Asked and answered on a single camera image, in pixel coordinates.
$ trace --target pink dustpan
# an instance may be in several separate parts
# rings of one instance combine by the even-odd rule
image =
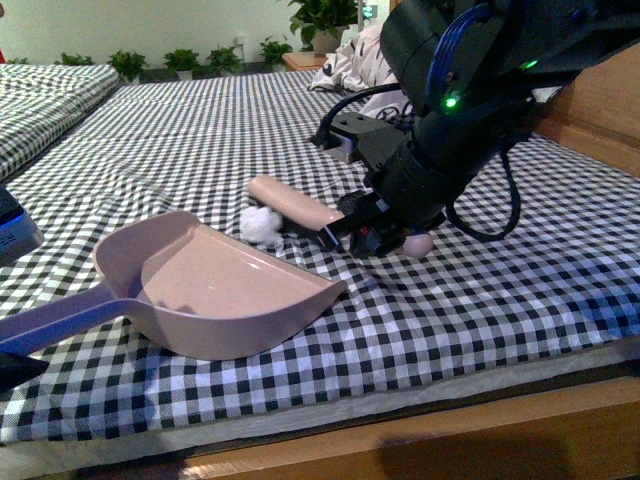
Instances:
[[[102,281],[0,321],[0,352],[28,355],[127,316],[155,343],[202,360],[246,357],[282,343],[345,290],[171,212],[126,226],[93,253]]]

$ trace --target blue cable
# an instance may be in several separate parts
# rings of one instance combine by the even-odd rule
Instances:
[[[447,74],[451,69],[453,58],[458,45],[462,41],[462,37],[469,26],[477,21],[486,20],[491,13],[492,9],[488,3],[476,5],[456,18],[440,38],[427,77],[427,99],[430,100],[434,108],[440,105],[440,101],[446,93]]]

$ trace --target cotton ball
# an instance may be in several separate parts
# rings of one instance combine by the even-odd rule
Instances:
[[[282,217],[269,207],[248,207],[240,213],[240,237],[251,243],[280,248],[283,240],[278,230]]]

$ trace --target black cable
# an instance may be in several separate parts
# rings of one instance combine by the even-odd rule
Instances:
[[[338,103],[336,103],[331,110],[327,112],[327,114],[323,117],[320,125],[318,126],[318,130],[315,135],[312,136],[309,140],[316,145],[317,147],[333,148],[335,146],[336,141],[332,139],[331,132],[329,131],[329,127],[331,126],[331,122],[336,117],[340,111],[345,108],[347,105],[352,104],[355,101],[358,101],[362,98],[369,97],[371,95],[376,95],[378,93],[385,92],[393,92],[396,90],[400,90],[402,87],[399,83],[389,83],[386,85],[378,85],[375,87],[367,88],[365,90],[360,90],[359,92],[354,93],[353,95],[349,95],[346,98],[343,98]]]
[[[507,181],[509,182],[509,192],[511,194],[511,217],[509,218],[509,221],[505,225],[502,232],[496,234],[479,232],[478,230],[473,229],[468,223],[460,218],[460,216],[456,213],[453,202],[447,205],[447,218],[449,219],[449,221],[455,227],[459,228],[464,233],[466,233],[470,237],[475,238],[479,242],[486,243],[504,239],[513,231],[514,228],[516,228],[516,225],[518,225],[518,220],[520,219],[520,193],[518,192],[518,186],[516,185],[513,174],[511,173],[511,166],[509,165],[509,156],[507,155],[507,151],[508,150],[505,149],[500,150],[500,159],[502,160],[502,166],[504,167],[504,171],[507,175]]]

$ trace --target checkered tablecloth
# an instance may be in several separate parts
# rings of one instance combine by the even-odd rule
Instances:
[[[311,74],[252,75],[120,89],[8,185],[46,235],[0,270],[1,315],[97,282],[96,242],[127,223],[189,210],[239,238],[268,173],[335,206],[363,167],[306,142],[332,93]],[[46,348],[40,378],[0,397],[0,441],[113,438],[147,430],[429,385],[640,334],[640,182],[534,137],[512,153],[519,227],[479,244],[445,223],[426,259],[354,260],[285,235],[283,260],[347,294],[300,334],[236,361],[160,349],[116,319]],[[476,226],[504,223],[492,161],[458,202]]]
[[[118,85],[108,65],[0,65],[0,180],[82,120]]]

